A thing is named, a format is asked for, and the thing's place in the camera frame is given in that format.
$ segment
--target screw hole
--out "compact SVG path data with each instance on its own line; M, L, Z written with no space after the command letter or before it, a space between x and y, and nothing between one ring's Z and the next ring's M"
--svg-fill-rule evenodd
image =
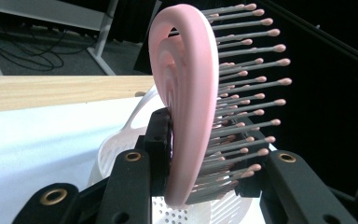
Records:
M68 195L66 189L51 189L42 195L40 203L47 206L60 203L66 195Z
M281 161L285 161L285 162L295 162L296 161L296 157L286 154L286 153L280 153L278 155L278 157Z
M324 221L328 224L340 224L339 220L331 215L324 215Z
M141 157L142 155L139 152L130 152L126 155L126 161L138 161Z
M127 213L116 213L113 215L113 223L126 223L130 219Z

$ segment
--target gray floor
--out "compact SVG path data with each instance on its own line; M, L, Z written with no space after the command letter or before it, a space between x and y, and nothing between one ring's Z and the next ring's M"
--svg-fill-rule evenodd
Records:
M4 76L103 76L104 71L86 51L94 43L95 38L71 31L0 27L0 69ZM118 76L148 75L133 70L141 46L107 41L103 59Z

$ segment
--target pink hairbrush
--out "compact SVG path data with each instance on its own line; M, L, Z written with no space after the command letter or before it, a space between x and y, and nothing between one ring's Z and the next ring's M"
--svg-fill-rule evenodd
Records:
M231 119L261 116L262 108L284 105L284 100L250 105L264 98L259 93L240 97L236 92L289 85L291 79L267 82L265 77L226 82L245 77L248 71L271 66L285 66L288 59L264 63L258 58L245 63L223 63L219 58L268 51L282 52L284 45L270 48L251 48L232 51L218 50L252 44L249 38L275 36L279 30L215 37L213 30L255 25L271 25L271 19L211 26L213 21L261 16L255 4L223 7L205 11L189 5L167 7L154 19L149 33L149 54L153 76L162 102L169 108L173 126L172 163L166 192L167 205L173 208L187 204L219 199L238 184L237 179L251 176L260 170L259 164L230 171L235 162L265 156L266 148L256 153L247 147L274 142L270 136L262 140L235 138L236 133L279 125L274 119L245 125L230 124ZM234 159L227 156L238 155Z

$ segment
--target gray bristle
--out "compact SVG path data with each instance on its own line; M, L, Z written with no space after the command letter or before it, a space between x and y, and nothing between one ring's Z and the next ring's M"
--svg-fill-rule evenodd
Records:
M234 30L249 26L270 26L272 19L254 20L264 14L264 10L244 5L236 7L221 7L201 11L205 18L211 23L214 31ZM231 20L243 18L244 20L231 24L215 24L214 21ZM256 54L256 60L240 63L222 63L219 65L219 86L216 97L215 118L211 131L205 157L200 167L198 179L192 189L186 204L203 203L222 198L226 193L233 190L241 178L253 175L261 166L249 166L239 170L232 170L236 163L248 161L255 157L266 156L268 150L263 148L266 144L275 141L272 136L265 139L254 139L249 131L259 130L263 127L276 126L280 122L277 119L259 123L242 123L237 119L252 116L262 116L264 108L284 105L284 100L257 103L264 99L264 94L258 93L240 97L237 92L263 90L265 88L286 86L291 83L288 80L273 80L266 82L266 77L246 78L249 71L263 69L273 66L286 66L290 61L276 61L264 63L260 55L269 52L282 52L285 46L252 47L253 40L262 36L276 36L279 30L267 30L248 34L233 34L219 36L216 38L219 50L219 59L229 60L230 57L243 54ZM232 50L229 48L239 47L243 49ZM249 147L256 147L256 152L248 152Z

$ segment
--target hairbrush bristle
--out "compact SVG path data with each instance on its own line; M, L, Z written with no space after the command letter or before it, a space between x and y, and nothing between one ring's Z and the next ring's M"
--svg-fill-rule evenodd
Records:
M250 17L251 15L262 16L264 14L263 9L255 10L255 5L252 5L252 9L250 10L252 10L251 13L245 12L229 16L218 15L213 19L210 18L209 20L220 21L224 18L232 19L238 17ZM226 25L213 25L212 27L214 31L217 31L256 25L269 26L272 23L273 20L268 18L259 21L244 21ZM244 38L277 36L279 34L280 30L271 29L266 32L217 37L216 43L218 45L217 48L219 49L219 58L223 59L237 55L260 54L264 52L284 52L286 50L286 46L283 44L267 48L252 47L249 49L225 50L232 47L247 46L253 43L252 39L243 40ZM243 122L234 124L230 124L230 122L232 120L250 118L252 116L262 116L265 113L263 110L264 108L285 105L286 101L284 99L278 99L267 103L255 104L254 102L256 100L265 98L264 93L258 93L245 97L240 97L237 93L263 90L265 88L291 84L292 81L290 78L283 78L267 83L267 78L264 76L244 78L248 75L249 71L273 66L286 66L289 63L290 60L288 59L264 63L262 58L257 58L250 62L220 64L219 81L221 83L219 83L218 87L219 97L217 98L216 103L211 140L206 150L203 164L200 168L199 177L196 180L193 191L186 200L186 204L202 203L209 200L219 199L222 195L229 192L230 189L234 189L234 187L238 184L239 179L252 176L256 171L261 169L259 164L253 164L248 168L241 169L239 171L230 171L235 162L268 155L269 150L266 148L260 148L257 152L249 153L248 147L270 144L275 142L275 138L273 136L269 136L265 139L254 140L253 137L248 137L244 140L240 140L236 138L236 134L244 133L249 130L260 130L260 128L266 126L277 126L281 124L281 121L273 119L271 121L249 125Z

